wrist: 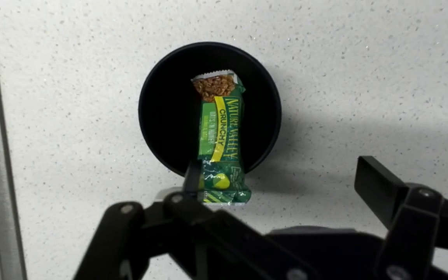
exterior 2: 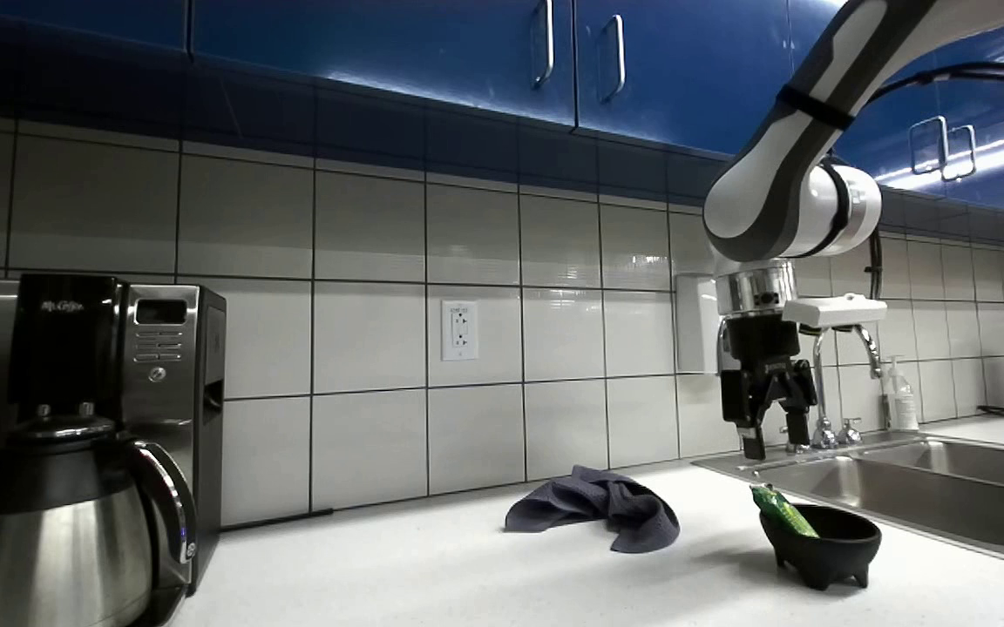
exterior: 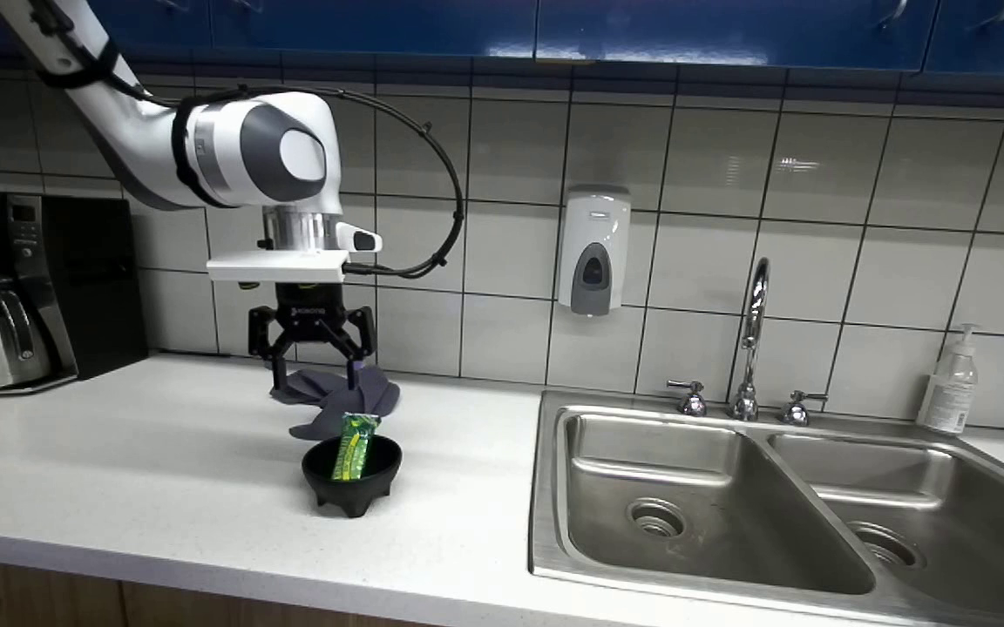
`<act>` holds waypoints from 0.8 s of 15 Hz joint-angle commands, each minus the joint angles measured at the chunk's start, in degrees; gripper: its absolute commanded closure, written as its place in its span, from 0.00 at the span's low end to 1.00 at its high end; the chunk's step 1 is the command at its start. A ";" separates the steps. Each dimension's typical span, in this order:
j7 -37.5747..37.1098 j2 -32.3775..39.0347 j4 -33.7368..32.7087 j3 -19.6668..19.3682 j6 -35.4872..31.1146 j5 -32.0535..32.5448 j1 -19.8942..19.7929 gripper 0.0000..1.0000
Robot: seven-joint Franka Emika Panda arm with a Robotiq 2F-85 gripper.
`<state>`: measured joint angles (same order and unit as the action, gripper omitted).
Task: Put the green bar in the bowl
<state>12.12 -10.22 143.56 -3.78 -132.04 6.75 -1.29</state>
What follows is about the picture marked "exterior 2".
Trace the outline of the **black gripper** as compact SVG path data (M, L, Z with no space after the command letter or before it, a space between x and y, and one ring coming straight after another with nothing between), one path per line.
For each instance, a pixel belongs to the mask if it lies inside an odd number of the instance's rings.
M813 365L799 357L799 326L778 315L735 316L722 326L722 418L735 425L747 461L762 461L762 409L784 405L787 441L810 445L819 405Z

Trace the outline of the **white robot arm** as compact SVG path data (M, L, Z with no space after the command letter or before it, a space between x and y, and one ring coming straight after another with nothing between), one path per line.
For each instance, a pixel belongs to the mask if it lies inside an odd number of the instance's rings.
M790 266L863 244L882 219L877 183L831 151L877 87L914 58L1004 28L1004 0L846 0L768 119L704 195L706 244L724 259L733 309L719 332L722 418L751 461L768 455L762 416L784 409L810 445L813 369L799 357Z

